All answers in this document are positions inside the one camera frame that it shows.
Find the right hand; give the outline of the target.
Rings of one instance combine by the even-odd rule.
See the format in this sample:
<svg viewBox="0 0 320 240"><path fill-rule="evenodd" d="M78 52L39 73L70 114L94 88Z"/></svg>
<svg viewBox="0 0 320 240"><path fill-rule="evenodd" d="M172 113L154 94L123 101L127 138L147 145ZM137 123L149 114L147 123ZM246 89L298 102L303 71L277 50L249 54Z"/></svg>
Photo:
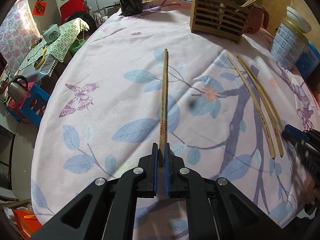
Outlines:
<svg viewBox="0 0 320 240"><path fill-rule="evenodd" d="M314 205L316 200L319 200L319 187L316 187L314 178L303 165L293 169L292 185L293 195L297 201L296 213L300 213L305 204Z"/></svg>

